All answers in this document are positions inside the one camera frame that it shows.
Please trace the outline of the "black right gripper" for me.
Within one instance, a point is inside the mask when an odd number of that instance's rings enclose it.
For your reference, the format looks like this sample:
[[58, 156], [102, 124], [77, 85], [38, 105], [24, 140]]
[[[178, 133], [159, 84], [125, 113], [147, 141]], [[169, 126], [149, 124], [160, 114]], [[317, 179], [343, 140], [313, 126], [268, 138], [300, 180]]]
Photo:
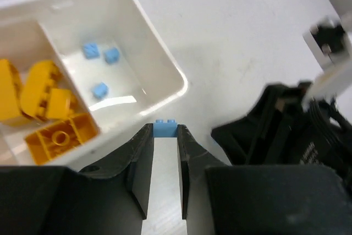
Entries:
[[351, 123], [334, 100], [304, 111], [307, 88], [267, 85], [247, 115], [213, 128], [211, 137], [234, 165], [317, 164], [351, 174]]

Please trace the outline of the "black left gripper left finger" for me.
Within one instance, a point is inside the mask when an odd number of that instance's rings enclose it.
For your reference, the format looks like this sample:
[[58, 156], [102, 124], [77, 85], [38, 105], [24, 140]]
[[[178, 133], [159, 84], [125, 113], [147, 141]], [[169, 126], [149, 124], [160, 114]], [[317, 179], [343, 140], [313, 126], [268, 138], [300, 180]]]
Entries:
[[140, 234], [147, 217], [153, 126], [75, 171], [1, 167], [1, 234]]

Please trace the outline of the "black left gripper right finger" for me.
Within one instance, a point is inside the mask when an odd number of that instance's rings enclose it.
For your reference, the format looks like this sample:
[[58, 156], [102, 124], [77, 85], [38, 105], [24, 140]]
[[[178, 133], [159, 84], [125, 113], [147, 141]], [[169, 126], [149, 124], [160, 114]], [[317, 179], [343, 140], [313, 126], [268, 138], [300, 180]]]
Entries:
[[228, 166], [177, 128], [188, 234], [351, 234], [351, 197], [330, 168]]

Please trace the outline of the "white divided plastic container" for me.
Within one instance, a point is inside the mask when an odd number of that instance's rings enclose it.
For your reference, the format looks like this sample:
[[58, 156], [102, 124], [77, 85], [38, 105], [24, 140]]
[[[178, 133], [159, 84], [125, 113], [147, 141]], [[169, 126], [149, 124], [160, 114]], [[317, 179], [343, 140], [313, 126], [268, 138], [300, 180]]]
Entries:
[[[100, 56], [86, 59], [82, 46], [96, 43]], [[117, 48], [119, 61], [104, 51]], [[39, 61], [61, 72], [60, 88], [70, 89], [89, 113], [98, 136], [44, 165], [83, 168], [117, 148], [147, 117], [183, 96], [186, 76], [138, 0], [7, 0], [1, 2], [1, 59], [8, 59], [22, 82]], [[105, 83], [101, 100], [91, 90]]]

